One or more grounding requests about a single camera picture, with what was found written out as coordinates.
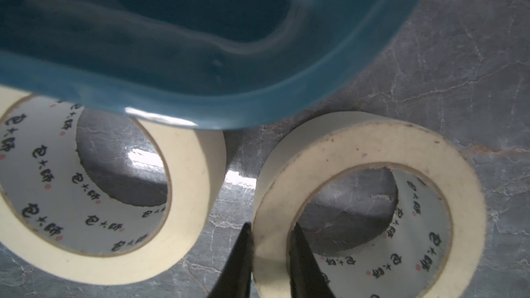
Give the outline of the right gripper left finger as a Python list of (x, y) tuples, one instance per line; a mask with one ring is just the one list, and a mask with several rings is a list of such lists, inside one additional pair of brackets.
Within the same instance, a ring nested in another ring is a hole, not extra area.
[(251, 224), (245, 223), (208, 298), (249, 298), (253, 264)]

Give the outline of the teal plastic storage tray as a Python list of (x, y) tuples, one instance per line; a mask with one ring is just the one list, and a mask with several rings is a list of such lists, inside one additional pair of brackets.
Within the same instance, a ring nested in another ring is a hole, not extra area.
[(176, 126), (259, 126), (342, 88), (418, 1), (1, 0), (1, 83)]

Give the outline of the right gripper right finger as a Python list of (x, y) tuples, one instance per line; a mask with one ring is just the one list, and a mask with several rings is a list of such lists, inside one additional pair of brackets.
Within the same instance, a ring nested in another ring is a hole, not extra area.
[(289, 273), (292, 297), (335, 298), (299, 224), (295, 225), (290, 236)]

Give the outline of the cream tape roll three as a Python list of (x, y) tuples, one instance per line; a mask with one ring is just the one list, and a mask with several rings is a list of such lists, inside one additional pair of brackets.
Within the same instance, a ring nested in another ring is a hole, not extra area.
[(192, 248), (226, 172), (219, 131), (134, 120), (153, 145), (126, 149), (138, 172), (158, 171), (166, 196), (127, 204), (102, 190), (80, 157), (84, 107), (1, 88), (1, 243), (65, 280), (123, 285), (170, 269)]

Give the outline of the cream tape roll four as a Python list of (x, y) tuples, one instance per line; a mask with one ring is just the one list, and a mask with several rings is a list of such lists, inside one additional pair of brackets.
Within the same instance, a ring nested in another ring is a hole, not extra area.
[(292, 297), (289, 247), (304, 207), (354, 170), (386, 167), (396, 181), (389, 227), (340, 257), (317, 253), (317, 276), (336, 297), (459, 297), (484, 249), (483, 189), (439, 134), (362, 112), (329, 113), (289, 133), (259, 174), (253, 212), (254, 280), (261, 297)]

